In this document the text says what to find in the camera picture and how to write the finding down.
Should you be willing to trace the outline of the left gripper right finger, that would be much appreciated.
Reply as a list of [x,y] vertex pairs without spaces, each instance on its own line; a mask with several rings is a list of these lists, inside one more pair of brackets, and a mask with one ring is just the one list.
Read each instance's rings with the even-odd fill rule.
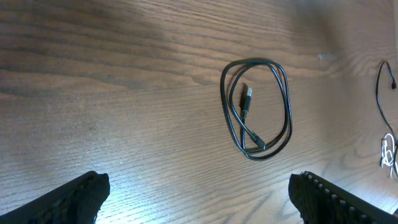
[[289,198],[304,223],[397,224],[397,217],[312,172],[292,174]]

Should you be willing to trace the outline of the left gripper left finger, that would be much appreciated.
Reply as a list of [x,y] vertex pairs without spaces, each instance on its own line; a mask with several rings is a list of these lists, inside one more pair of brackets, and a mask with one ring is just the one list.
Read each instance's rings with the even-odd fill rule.
[[89,171],[49,193],[1,215],[1,223],[94,224],[110,194],[108,174]]

